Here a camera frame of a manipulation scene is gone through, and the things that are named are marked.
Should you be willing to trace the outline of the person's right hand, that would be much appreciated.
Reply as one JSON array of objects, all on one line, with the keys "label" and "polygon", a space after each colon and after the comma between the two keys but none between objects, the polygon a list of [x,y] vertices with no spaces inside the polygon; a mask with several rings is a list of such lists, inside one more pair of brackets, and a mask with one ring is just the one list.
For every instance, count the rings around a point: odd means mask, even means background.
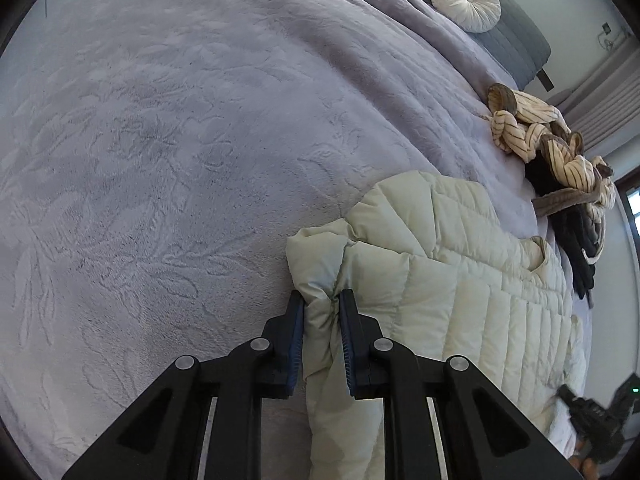
[{"label": "person's right hand", "polygon": [[591,458],[582,458],[582,456],[580,456],[580,453],[582,452],[582,448],[584,446],[585,443],[581,440],[578,440],[575,445],[574,453],[572,456],[570,456],[568,462],[580,473],[583,479],[598,480],[598,464],[595,463]]}]

